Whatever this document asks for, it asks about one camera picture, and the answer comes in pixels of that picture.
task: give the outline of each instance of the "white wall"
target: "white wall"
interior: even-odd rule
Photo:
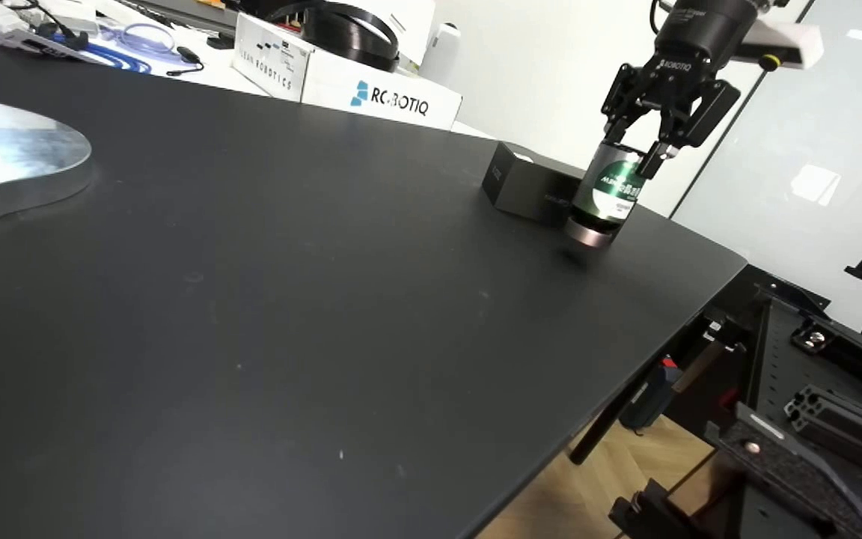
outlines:
[[[817,0],[827,58],[763,82],[681,222],[832,300],[862,330],[862,0]]]
[[[588,168],[621,64],[640,65],[654,53],[646,11],[651,0],[437,0],[437,19],[461,26],[461,53],[437,82],[464,92],[461,121],[474,128]],[[732,65],[723,76],[748,91],[760,73]],[[630,140],[646,150],[654,137],[657,118]],[[645,204],[669,216],[714,144],[664,165]]]

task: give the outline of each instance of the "black table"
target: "black table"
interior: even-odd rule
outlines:
[[[609,260],[480,195],[495,144],[0,52],[99,182],[0,222],[0,537],[480,531],[742,260]]]

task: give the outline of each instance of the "white box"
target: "white box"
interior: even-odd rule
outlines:
[[[426,79],[381,73],[239,16],[232,65],[263,92],[350,113],[452,128],[461,92]]]

